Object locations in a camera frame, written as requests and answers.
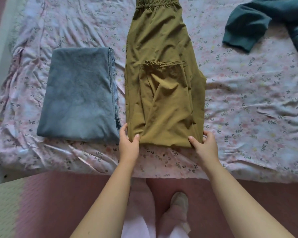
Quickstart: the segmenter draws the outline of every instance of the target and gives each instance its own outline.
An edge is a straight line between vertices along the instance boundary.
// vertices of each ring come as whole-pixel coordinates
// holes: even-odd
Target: person's left arm
[[[126,128],[127,124],[119,131],[119,165],[71,238],[121,237],[140,139],[136,135],[133,142],[130,142],[125,133]]]

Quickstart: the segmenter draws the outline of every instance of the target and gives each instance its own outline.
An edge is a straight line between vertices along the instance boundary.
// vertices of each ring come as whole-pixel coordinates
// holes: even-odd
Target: light pink pants
[[[178,205],[165,212],[159,224],[158,238],[188,238],[187,214]],[[153,195],[145,179],[134,179],[131,186],[122,238],[156,238]]]

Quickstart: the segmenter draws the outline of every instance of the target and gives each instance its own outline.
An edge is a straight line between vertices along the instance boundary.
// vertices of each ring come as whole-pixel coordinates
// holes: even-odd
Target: pink floral fabric
[[[199,68],[207,77],[205,129],[236,178],[298,182],[298,53],[273,24],[250,54],[222,44],[231,11],[250,0],[180,0]],[[115,50],[125,123],[126,37],[135,0],[29,0],[0,106],[0,163],[21,170],[111,174],[118,146],[38,137],[52,50]],[[143,146],[134,176],[206,178],[192,149]]]

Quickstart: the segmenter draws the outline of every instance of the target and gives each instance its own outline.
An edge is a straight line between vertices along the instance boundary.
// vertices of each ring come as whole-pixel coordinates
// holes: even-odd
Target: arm
[[[127,124],[119,131],[119,165],[71,238],[121,237],[131,175],[139,153],[139,135],[130,142],[125,133],[126,127]]]
[[[210,179],[212,189],[235,238],[294,238],[222,167],[217,144],[211,132],[204,131],[203,144],[189,137]]]

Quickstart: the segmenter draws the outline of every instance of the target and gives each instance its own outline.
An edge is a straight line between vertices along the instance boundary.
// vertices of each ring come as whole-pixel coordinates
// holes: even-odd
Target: forearm
[[[235,238],[294,237],[225,168],[218,166],[208,175]]]
[[[129,163],[118,165],[71,238],[121,236],[133,167]]]

